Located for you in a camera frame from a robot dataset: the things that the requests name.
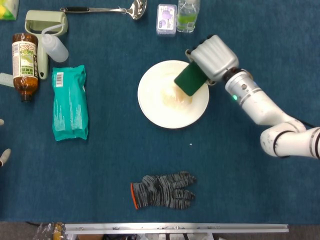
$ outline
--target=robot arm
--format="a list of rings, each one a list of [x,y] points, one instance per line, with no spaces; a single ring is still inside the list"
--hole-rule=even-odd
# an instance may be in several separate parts
[[[306,130],[282,111],[257,86],[250,73],[239,69],[237,56],[217,36],[210,36],[193,51],[195,61],[213,82],[225,82],[225,90],[258,125],[272,126],[262,132],[262,149],[274,157],[305,156],[320,159],[320,127]]]

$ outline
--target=handle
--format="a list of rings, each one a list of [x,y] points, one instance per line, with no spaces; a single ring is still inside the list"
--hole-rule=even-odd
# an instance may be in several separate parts
[[[40,79],[45,80],[48,77],[48,55],[42,47],[41,39],[38,41],[37,61],[39,77]]]
[[[87,6],[66,6],[66,7],[61,7],[60,8],[61,12],[65,13],[89,13],[90,8]]]

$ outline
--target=blue cloth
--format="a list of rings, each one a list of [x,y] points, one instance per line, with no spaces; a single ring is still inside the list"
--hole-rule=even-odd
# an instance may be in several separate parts
[[[0,220],[34,222],[199,222],[320,224],[320,162],[270,157],[255,125],[224,90],[210,88],[204,115],[177,130],[142,113],[138,84],[154,64],[187,61],[185,49],[218,34],[240,66],[287,113],[320,126],[320,2],[202,0],[194,33],[156,35],[158,4],[139,21],[117,13],[68,14],[65,63],[50,61],[32,103],[0,86]],[[23,0],[17,21],[0,22],[0,72],[12,72],[12,35],[27,10],[65,6],[129,7],[131,0]],[[85,65],[88,140],[56,142],[52,132],[52,67]],[[134,208],[130,183],[144,175],[189,171],[196,193],[184,211]]]

